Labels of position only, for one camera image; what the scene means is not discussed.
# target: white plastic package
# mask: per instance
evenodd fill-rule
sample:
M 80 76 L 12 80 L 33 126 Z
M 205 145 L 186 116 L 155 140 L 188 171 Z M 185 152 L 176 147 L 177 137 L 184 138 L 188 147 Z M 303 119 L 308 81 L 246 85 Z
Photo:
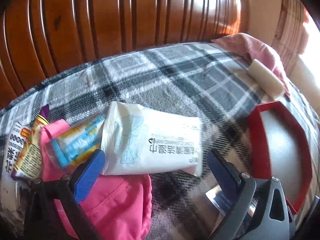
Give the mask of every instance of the white plastic package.
M 201 120 L 112 102 L 102 132 L 103 175 L 184 170 L 201 176 Z
M 6 218 L 17 230 L 23 231 L 24 212 L 28 200 L 29 186 L 23 181 L 14 181 L 11 173 L 18 155 L 30 134 L 30 128 L 15 122 L 7 138 L 1 173 L 1 205 Z

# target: blue gripper pad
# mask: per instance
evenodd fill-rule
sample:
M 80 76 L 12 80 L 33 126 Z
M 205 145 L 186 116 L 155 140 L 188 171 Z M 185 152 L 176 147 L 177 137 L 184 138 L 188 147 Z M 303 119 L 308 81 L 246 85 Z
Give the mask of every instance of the blue gripper pad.
M 229 163 L 217 150 L 208 151 L 207 164 L 226 198 L 234 202 L 238 196 L 238 183 L 235 177 L 238 177 L 239 174 L 232 170 Z
M 93 153 L 94 157 L 84 169 L 78 180 L 74 185 L 73 196 L 77 203 L 85 200 L 89 195 L 89 192 L 98 178 L 106 161 L 106 156 L 102 150 L 95 150 Z

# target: wooden slat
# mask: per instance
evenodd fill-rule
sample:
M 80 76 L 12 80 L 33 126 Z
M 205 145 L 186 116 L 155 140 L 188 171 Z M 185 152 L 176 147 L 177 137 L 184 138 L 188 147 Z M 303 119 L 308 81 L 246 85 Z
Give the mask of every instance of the wooden slat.
M 201 29 L 200 29 L 198 41 L 203 40 L 204 29 L 205 29 L 205 26 L 207 25 L 207 20 L 208 20 L 208 8 L 209 8 L 208 0 L 204 0 L 204 11 L 203 11 L 203 17 L 202 17 L 202 23 L 201 23 Z
M 234 8 L 235 8 L 235 14 L 236 14 L 236 26 L 235 26 L 235 33 L 239 32 L 240 29 L 240 17 L 241 17 L 241 0 L 234 0 Z
M 155 45 L 157 0 L 136 0 L 136 49 Z
M 168 0 L 157 0 L 156 45 L 163 45 L 167 19 Z
M 217 15 L 217 34 L 224 33 L 226 28 L 226 16 L 227 16 L 227 8 L 226 3 L 227 0 L 218 0 L 219 3 L 219 14 Z
M 239 32 L 246 33 L 249 29 L 249 0 L 240 0 L 241 1 L 241 14 L 240 14 L 240 27 Z
M 227 24 L 226 24 L 226 34 L 232 34 L 233 33 L 233 24 L 234 19 L 233 19 L 233 0 L 228 0 L 228 13 L 227 13 Z
M 216 17 L 218 13 L 217 8 L 217 0 L 209 0 L 208 1 L 209 7 L 208 7 L 208 19 L 207 24 L 204 30 L 204 37 L 203 40 L 209 41 L 212 38 L 212 33 L 216 30 Z
M 44 0 L 44 26 L 59 71 L 84 63 L 74 0 Z
M 236 0 L 230 0 L 230 16 L 231 16 L 231 30 L 230 34 L 236 34 L 237 33 L 237 1 Z
M 12 65 L 27 90 L 46 78 L 33 44 L 29 0 L 11 1 L 6 10 L 5 26 Z
M 47 77 L 57 73 L 53 63 L 43 22 L 42 0 L 30 0 L 30 23 L 32 36 L 38 59 Z
M 168 0 L 165 43 L 180 42 L 184 0 Z
M 193 0 L 191 22 L 187 41 L 197 41 L 203 19 L 204 0 Z
M 5 108 L 17 95 L 7 79 L 0 59 L 0 107 Z
M 15 94 L 19 96 L 23 94 L 25 90 L 20 83 L 15 69 L 13 68 L 10 54 L 8 51 L 5 29 L 5 14 L 6 13 L 4 12 L 0 18 L 0 59 L 2 62 L 3 70 L 9 83 L 11 84 Z
M 181 42 L 186 42 L 187 37 L 189 35 L 190 31 L 190 22 L 191 22 L 191 4 L 192 0 L 185 0 L 184 2 L 184 16 L 183 16 L 183 22 L 182 22 L 182 39 Z
M 89 0 L 75 0 L 76 20 L 84 61 L 96 60 L 89 13 Z
M 135 3 L 133 5 L 132 0 L 120 0 L 122 52 L 132 51 L 132 11 L 134 11 L 133 20 L 135 22 Z
M 122 52 L 119 0 L 92 0 L 97 58 Z

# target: gray plaid fabric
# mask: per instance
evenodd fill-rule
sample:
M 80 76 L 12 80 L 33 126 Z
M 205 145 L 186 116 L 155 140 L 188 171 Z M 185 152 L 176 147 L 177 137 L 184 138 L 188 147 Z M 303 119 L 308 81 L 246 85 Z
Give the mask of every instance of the gray plaid fabric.
M 203 121 L 204 160 L 217 148 L 240 171 L 251 171 L 246 117 L 270 98 L 246 74 L 246 63 L 212 43 L 191 43 L 132 52 L 87 63 L 47 79 L 0 112 L 0 151 L 14 121 L 31 124 L 40 108 L 50 105 L 49 121 L 69 124 L 101 111 L 111 101 L 141 104 L 159 111 L 199 116 Z M 299 224 L 319 194 L 318 118 L 296 87 L 282 103 L 304 128 L 314 178 L 296 217 Z M 205 239 L 219 214 L 205 192 L 216 181 L 205 161 L 200 178 L 182 171 L 153 174 L 152 226 L 146 239 Z

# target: pink fabric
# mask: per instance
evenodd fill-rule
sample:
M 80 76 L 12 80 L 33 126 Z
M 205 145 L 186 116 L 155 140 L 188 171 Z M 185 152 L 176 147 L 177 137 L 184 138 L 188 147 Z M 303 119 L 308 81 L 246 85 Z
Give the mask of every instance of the pink fabric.
M 42 179 L 60 179 L 66 172 L 50 161 L 45 144 L 68 130 L 64 120 L 53 122 L 42 129 L 41 150 L 44 162 Z M 149 175 L 99 175 L 88 197 L 80 205 L 99 233 L 108 240 L 139 240 L 151 225 L 151 179 Z M 69 235 L 76 237 L 59 200 L 55 200 L 58 214 Z
M 228 35 L 212 40 L 212 42 L 218 44 L 225 50 L 244 57 L 249 62 L 254 59 L 259 60 L 280 79 L 285 86 L 286 95 L 290 97 L 287 75 L 284 71 L 280 56 L 273 48 L 245 33 Z

